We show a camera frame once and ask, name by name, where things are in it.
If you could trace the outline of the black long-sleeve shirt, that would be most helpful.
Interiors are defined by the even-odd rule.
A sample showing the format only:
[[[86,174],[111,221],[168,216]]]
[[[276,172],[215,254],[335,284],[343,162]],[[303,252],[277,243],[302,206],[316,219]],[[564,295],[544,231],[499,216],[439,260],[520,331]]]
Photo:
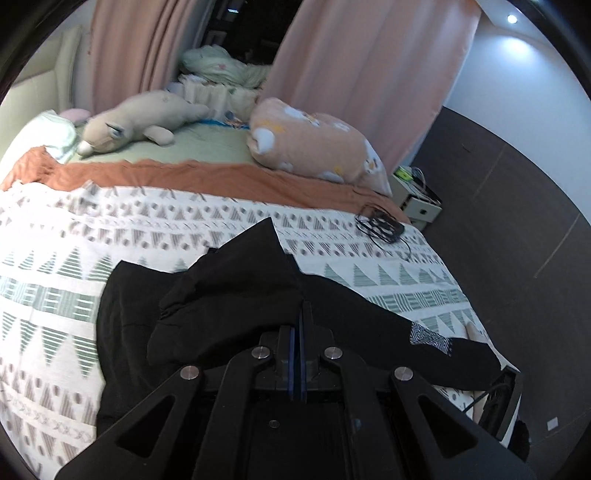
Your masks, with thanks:
[[[434,385],[459,390],[486,390],[501,373],[488,345],[443,337],[334,280],[301,272],[263,220],[183,272],[124,261],[115,266],[96,319],[105,383],[97,432],[178,369],[222,366],[263,335],[297,326],[304,311],[372,367],[407,366]]]

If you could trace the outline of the white bedside cabinet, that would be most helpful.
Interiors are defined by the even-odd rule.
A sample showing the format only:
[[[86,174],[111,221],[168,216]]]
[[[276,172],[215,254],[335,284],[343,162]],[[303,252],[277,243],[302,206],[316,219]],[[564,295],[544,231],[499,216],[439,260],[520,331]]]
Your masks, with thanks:
[[[420,231],[433,224],[443,211],[441,200],[424,180],[422,174],[414,176],[410,167],[399,168],[389,177],[393,202]]]

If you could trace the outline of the peach plush pillow toy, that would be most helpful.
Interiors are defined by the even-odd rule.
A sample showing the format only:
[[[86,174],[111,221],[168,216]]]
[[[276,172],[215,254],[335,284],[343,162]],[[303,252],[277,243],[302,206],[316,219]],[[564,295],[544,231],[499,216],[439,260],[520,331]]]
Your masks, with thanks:
[[[267,98],[252,111],[246,144],[263,167],[392,193],[386,168],[369,140],[331,115],[308,114]]]

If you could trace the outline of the patterned white bedspread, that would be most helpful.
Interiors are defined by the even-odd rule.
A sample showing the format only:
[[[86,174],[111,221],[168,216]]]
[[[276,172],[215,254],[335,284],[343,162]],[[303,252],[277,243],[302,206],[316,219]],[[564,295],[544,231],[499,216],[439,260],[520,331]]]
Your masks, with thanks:
[[[264,218],[308,273],[446,337],[479,318],[415,227],[383,245],[356,215],[373,191],[245,164],[60,164],[29,150],[1,183],[1,426],[25,469],[51,479],[95,437],[103,379],[95,320],[120,261],[180,272]]]

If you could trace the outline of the beige plush animal toy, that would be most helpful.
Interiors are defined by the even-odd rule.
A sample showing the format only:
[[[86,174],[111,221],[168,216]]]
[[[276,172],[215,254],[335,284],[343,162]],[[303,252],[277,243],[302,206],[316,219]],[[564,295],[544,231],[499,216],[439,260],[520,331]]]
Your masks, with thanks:
[[[137,141],[158,146],[174,142],[174,132],[207,118],[209,108],[164,90],[134,95],[86,122],[77,153],[81,157],[110,153]]]

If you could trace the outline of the pink curtain right panel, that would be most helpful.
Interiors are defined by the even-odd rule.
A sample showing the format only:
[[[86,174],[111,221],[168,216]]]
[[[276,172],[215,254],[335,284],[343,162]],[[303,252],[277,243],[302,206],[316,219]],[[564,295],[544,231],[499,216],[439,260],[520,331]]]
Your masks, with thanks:
[[[346,121],[393,172],[448,98],[481,13],[471,0],[304,1],[263,97]]]

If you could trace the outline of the pink curtain panel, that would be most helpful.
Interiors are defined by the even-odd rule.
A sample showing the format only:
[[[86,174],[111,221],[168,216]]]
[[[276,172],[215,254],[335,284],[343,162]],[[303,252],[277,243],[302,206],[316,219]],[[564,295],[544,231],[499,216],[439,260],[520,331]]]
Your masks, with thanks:
[[[481,13],[471,0],[304,1],[263,97],[346,121],[393,172],[448,98]]]
[[[98,1],[90,29],[92,108],[164,88],[211,17],[212,1]]]

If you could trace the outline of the green crumpled bedding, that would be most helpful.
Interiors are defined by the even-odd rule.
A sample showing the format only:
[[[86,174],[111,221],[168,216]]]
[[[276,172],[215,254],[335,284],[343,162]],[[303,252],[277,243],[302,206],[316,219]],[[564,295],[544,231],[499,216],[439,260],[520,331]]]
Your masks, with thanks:
[[[273,66],[243,63],[219,45],[207,45],[183,52],[179,68],[209,82],[257,89],[266,82]]]

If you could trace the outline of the white pillow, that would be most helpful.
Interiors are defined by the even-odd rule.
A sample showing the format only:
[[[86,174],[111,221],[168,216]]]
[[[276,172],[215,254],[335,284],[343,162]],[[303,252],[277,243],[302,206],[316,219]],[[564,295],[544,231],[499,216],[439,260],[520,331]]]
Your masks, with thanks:
[[[19,160],[31,148],[44,147],[58,162],[66,163],[74,155],[78,135],[74,124],[53,110],[30,120],[15,136],[1,161]]]

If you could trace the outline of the pink curtain left panel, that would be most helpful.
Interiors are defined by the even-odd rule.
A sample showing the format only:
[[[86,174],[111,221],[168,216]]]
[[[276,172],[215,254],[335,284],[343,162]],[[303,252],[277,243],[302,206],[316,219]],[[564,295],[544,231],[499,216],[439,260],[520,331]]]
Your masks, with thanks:
[[[92,108],[164,88],[211,17],[212,1],[98,1],[90,29]]]

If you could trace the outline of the cream padded headboard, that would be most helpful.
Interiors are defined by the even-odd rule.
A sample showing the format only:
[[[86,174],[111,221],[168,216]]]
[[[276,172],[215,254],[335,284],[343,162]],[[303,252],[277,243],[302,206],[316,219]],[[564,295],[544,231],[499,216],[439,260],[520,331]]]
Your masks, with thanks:
[[[70,108],[90,110],[90,29],[59,28],[29,59],[1,103],[1,150],[37,114]]]

